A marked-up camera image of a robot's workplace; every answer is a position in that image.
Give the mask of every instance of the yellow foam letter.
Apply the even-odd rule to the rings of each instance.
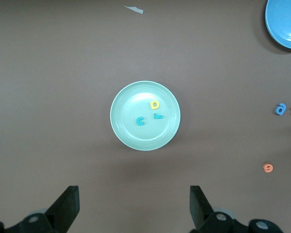
[[[160,102],[158,102],[157,100],[151,101],[150,105],[151,105],[151,109],[155,110],[155,109],[158,109],[160,107]]]

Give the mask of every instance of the blue plate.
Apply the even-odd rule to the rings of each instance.
[[[274,40],[291,49],[291,0],[268,0],[265,21]]]
[[[115,135],[136,150],[166,145],[180,124],[175,96],[163,85],[139,81],[124,87],[114,98],[110,121]]]

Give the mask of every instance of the blue foam letter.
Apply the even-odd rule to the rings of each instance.
[[[144,118],[141,116],[141,117],[138,117],[137,119],[136,119],[136,123],[137,123],[137,125],[140,125],[140,126],[142,126],[142,125],[144,125],[145,123],[142,121]]]
[[[278,105],[278,107],[276,107],[276,109],[275,109],[275,113],[276,113],[277,115],[282,116],[282,115],[285,113],[286,109],[287,109],[286,105],[285,105],[284,103],[280,103],[280,104]]]
[[[154,114],[154,119],[163,119],[162,115],[157,115],[156,113]]]

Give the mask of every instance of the light green plate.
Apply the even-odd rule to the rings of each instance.
[[[110,121],[115,135],[136,150],[166,145],[180,124],[175,96],[163,85],[139,81],[124,87],[114,98]]]

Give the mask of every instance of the plate rim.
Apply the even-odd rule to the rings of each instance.
[[[179,124],[177,124],[177,128],[175,129],[175,133],[172,135],[171,139],[169,141],[167,141],[165,144],[159,146],[159,147],[155,147],[155,148],[150,148],[150,149],[140,149],[140,148],[136,148],[136,147],[133,147],[133,146],[130,146],[128,145],[127,143],[125,143],[116,133],[116,131],[114,130],[114,126],[112,124],[112,111],[113,111],[113,105],[117,99],[117,97],[123,92],[125,91],[125,89],[129,88],[131,85],[134,85],[134,84],[138,84],[138,83],[152,83],[152,84],[155,84],[155,85],[158,85],[160,87],[162,87],[163,89],[167,90],[171,96],[174,98],[174,100],[176,101],[176,104],[177,104],[177,109],[178,109],[178,112],[179,112]],[[179,126],[180,126],[180,122],[181,122],[181,110],[180,110],[180,106],[179,106],[179,103],[178,103],[178,100],[177,98],[175,97],[175,95],[167,88],[165,87],[164,85],[160,84],[160,83],[157,83],[157,82],[154,82],[154,81],[148,81],[148,80],[141,80],[141,81],[136,81],[136,82],[133,82],[133,83],[130,83],[126,86],[124,86],[118,93],[117,95],[115,96],[114,100],[112,101],[112,104],[111,104],[111,108],[110,108],[110,124],[111,124],[111,127],[112,127],[112,130],[114,132],[114,134],[116,135],[116,137],[126,146],[132,148],[132,149],[135,149],[135,150],[140,150],[140,151],[151,151],[151,150],[156,150],[156,149],[159,149],[163,146],[165,146],[166,144],[168,144],[176,135],[176,133],[178,132],[178,129],[179,129]]]

